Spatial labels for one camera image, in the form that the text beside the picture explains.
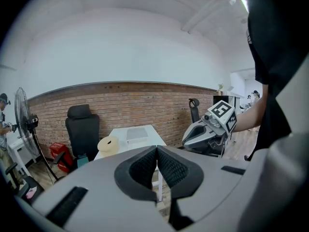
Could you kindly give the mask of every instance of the wooden floor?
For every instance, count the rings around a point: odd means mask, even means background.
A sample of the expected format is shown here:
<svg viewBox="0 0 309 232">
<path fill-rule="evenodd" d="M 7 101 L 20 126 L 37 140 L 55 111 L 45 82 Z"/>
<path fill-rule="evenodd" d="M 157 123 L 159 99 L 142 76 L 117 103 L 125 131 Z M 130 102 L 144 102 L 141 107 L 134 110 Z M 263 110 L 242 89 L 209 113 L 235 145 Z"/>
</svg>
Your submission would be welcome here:
<svg viewBox="0 0 309 232">
<path fill-rule="evenodd" d="M 256 130 L 246 130 L 234 133 L 232 135 L 232 140 L 230 140 L 227 144 L 223 158 L 244 160 L 244 156 L 250 155 L 253 151 L 256 143 L 257 134 L 258 132 Z M 64 172 L 59 170 L 57 166 L 53 165 L 52 169 L 58 177 L 66 175 Z M 50 173 L 50 177 L 48 176 L 47 169 L 42 161 L 32 164 L 28 168 L 28 170 L 31 173 L 32 177 L 37 180 L 45 190 L 49 189 L 55 182 L 55 179 Z M 157 180 L 158 173 L 156 171 L 153 176 L 153 181 Z M 158 193 L 158 187 L 155 187 L 154 191 Z M 170 211 L 170 189 L 164 180 L 162 201 L 157 203 L 157 209 L 161 213 L 163 218 L 168 221 Z"/>
</svg>

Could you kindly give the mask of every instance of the brick wall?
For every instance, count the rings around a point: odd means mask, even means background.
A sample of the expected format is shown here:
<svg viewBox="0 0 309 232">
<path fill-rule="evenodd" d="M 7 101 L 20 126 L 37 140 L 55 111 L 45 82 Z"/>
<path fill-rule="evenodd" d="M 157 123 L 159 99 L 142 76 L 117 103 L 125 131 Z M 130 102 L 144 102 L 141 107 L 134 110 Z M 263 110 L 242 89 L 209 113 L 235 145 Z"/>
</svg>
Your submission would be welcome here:
<svg viewBox="0 0 309 232">
<path fill-rule="evenodd" d="M 188 99 L 199 99 L 202 115 L 212 106 L 215 94 L 209 89 L 171 84 L 90 84 L 38 96 L 29 100 L 29 106 L 39 118 L 36 132 L 42 151 L 51 157 L 48 146 L 54 142 L 71 150 L 65 119 L 73 105 L 89 104 L 91 112 L 99 115 L 100 138 L 114 128 L 151 124 L 167 145 L 178 147 L 191 123 Z"/>
</svg>

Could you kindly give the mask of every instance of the black shirt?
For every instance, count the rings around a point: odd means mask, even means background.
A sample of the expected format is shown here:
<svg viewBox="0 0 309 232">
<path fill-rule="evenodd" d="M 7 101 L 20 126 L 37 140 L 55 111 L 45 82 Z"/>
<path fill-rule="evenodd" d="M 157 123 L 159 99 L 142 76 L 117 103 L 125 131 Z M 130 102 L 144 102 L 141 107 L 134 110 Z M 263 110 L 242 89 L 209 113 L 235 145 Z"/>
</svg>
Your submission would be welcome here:
<svg viewBox="0 0 309 232">
<path fill-rule="evenodd" d="M 268 148 L 291 132 L 275 98 L 309 50 L 305 1 L 248 0 L 248 43 L 255 61 L 255 79 L 268 85 L 266 111 L 254 151 Z"/>
</svg>

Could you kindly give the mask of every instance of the fan stand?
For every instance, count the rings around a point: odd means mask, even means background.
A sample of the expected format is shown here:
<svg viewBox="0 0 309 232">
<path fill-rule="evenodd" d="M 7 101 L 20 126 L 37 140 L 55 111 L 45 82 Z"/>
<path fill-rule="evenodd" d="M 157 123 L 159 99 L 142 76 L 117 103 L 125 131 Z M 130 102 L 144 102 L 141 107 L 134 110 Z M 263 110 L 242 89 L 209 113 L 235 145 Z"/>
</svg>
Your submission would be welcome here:
<svg viewBox="0 0 309 232">
<path fill-rule="evenodd" d="M 35 134 L 34 134 L 34 131 L 33 131 L 33 130 L 29 130 L 29 132 L 30 132 L 31 135 L 32 135 L 32 138 L 33 138 L 33 140 L 34 140 L 34 143 L 35 143 L 36 147 L 39 149 L 39 153 L 40 153 L 40 155 L 41 155 L 41 157 L 42 157 L 42 159 L 43 159 L 44 164 L 46 165 L 46 167 L 48 168 L 49 172 L 53 175 L 53 177 L 54 177 L 54 178 L 56 179 L 56 181 L 57 181 L 57 180 L 58 180 L 58 177 L 55 175 L 55 173 L 53 172 L 53 170 L 52 170 L 51 167 L 49 166 L 47 160 L 45 159 L 45 157 L 44 157 L 44 155 L 43 155 L 43 153 L 42 153 L 42 151 L 41 151 L 41 147 L 40 147 L 40 145 L 39 145 L 39 143 L 38 143 L 38 141 L 37 141 L 37 138 L 36 138 L 36 136 L 35 136 Z"/>
</svg>

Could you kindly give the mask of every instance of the black office chair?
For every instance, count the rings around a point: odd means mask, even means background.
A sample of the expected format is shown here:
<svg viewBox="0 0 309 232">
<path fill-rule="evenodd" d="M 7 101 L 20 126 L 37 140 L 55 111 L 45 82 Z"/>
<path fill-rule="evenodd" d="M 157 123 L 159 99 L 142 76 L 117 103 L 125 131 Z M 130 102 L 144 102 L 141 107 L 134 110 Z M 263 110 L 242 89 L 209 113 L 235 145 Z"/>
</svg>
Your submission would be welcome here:
<svg viewBox="0 0 309 232">
<path fill-rule="evenodd" d="M 199 121 L 199 114 L 198 114 L 198 107 L 199 106 L 199 100 L 198 99 L 189 99 L 189 107 L 191 110 L 191 118 L 192 118 L 192 123 L 195 123 Z"/>
<path fill-rule="evenodd" d="M 66 127 L 71 141 L 72 153 L 75 156 L 73 165 L 64 160 L 65 152 L 55 157 L 54 164 L 60 161 L 69 169 L 69 173 L 77 169 L 78 161 L 92 161 L 98 153 L 99 116 L 91 114 L 88 104 L 72 106 L 68 110 Z"/>
<path fill-rule="evenodd" d="M 28 202 L 29 204 L 32 204 L 37 197 L 44 192 L 44 188 L 35 180 L 33 179 L 31 176 L 26 176 L 24 177 L 24 180 L 26 182 L 26 184 L 20 189 L 20 184 L 18 183 L 16 176 L 13 173 L 13 169 L 17 166 L 17 163 L 14 162 L 10 167 L 8 167 L 5 170 L 5 174 L 11 175 L 11 178 L 13 180 L 13 182 L 15 183 L 16 188 L 13 188 L 12 183 L 9 181 L 8 185 L 10 186 L 10 188 L 13 190 L 13 194 L 15 196 L 18 196 L 20 198 L 22 198 L 23 200 L 25 200 L 26 202 Z M 37 187 L 37 190 L 35 192 L 35 194 L 32 196 L 31 199 L 27 199 L 26 194 L 28 193 L 28 191 L 30 190 L 30 188 L 34 188 Z"/>
</svg>

